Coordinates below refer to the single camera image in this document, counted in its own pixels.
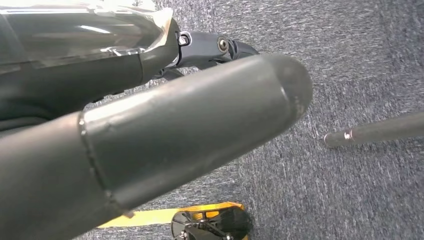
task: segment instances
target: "screw head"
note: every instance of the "screw head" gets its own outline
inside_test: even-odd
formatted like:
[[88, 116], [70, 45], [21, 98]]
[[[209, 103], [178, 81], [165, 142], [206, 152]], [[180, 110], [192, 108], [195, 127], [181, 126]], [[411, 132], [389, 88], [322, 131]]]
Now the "screw head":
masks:
[[218, 49], [221, 52], [226, 53], [229, 47], [230, 46], [229, 46], [228, 40], [225, 37], [220, 36], [218, 38]]

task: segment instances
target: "gray carpet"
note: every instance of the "gray carpet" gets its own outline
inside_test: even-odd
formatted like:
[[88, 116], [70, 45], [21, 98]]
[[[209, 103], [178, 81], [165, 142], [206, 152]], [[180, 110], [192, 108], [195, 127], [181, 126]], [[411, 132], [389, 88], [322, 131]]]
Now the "gray carpet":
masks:
[[[140, 210], [242, 202], [253, 217], [252, 240], [424, 239], [424, 138], [337, 149], [321, 143], [328, 131], [424, 110], [424, 0], [157, 6], [172, 7], [183, 30], [224, 33], [263, 53], [297, 57], [309, 69], [314, 97], [286, 134]], [[95, 229], [78, 239], [171, 235], [168, 225], [154, 225]]]

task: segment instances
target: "glossy black plastic part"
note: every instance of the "glossy black plastic part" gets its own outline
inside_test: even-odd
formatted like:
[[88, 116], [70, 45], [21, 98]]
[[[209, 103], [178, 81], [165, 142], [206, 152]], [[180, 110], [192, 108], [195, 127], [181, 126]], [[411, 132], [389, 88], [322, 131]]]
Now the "glossy black plastic part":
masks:
[[[0, 138], [144, 84], [179, 55], [174, 19], [164, 35], [131, 9], [58, 3], [0, 10]], [[147, 50], [161, 37], [163, 45]]]
[[[208, 217], [208, 213], [215, 213], [215, 216]], [[207, 211], [180, 211], [171, 221], [175, 240], [242, 240], [250, 229], [249, 215], [238, 206]]]

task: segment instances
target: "black pole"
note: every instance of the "black pole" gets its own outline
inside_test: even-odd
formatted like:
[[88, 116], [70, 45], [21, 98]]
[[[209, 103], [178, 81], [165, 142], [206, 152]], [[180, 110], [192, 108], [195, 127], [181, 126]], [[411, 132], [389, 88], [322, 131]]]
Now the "black pole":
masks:
[[339, 147], [418, 136], [424, 136], [424, 112], [328, 133], [324, 136], [324, 142], [328, 147]]
[[312, 83], [257, 55], [0, 139], [0, 239], [68, 240], [278, 136]]

